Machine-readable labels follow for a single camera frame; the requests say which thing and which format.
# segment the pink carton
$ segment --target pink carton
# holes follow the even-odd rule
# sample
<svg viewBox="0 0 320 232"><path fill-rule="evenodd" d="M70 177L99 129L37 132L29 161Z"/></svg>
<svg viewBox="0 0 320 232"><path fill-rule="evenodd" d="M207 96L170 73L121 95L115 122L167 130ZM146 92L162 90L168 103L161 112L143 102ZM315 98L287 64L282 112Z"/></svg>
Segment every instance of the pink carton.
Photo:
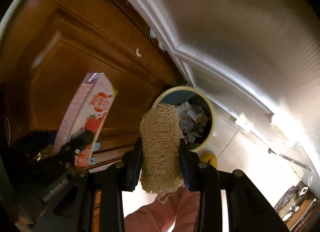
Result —
<svg viewBox="0 0 320 232"><path fill-rule="evenodd" d="M63 117L53 152L58 153L63 145L85 130L92 131L95 134L92 144L82 150L75 159L75 165L88 166L92 145L98 139L116 94L117 91L104 73L88 73Z"/></svg>

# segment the pink pants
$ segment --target pink pants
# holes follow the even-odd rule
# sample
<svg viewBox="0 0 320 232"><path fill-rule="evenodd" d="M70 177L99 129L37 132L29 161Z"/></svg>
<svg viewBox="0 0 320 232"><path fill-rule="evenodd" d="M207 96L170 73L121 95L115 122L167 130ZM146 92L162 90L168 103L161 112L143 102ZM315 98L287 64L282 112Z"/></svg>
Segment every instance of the pink pants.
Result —
<svg viewBox="0 0 320 232"><path fill-rule="evenodd" d="M176 222L173 232L193 232L199 200L199 192L189 192L186 187L180 187L175 193L170 193L165 204L160 203L156 198L153 203L126 216L125 231L167 232Z"/></svg>

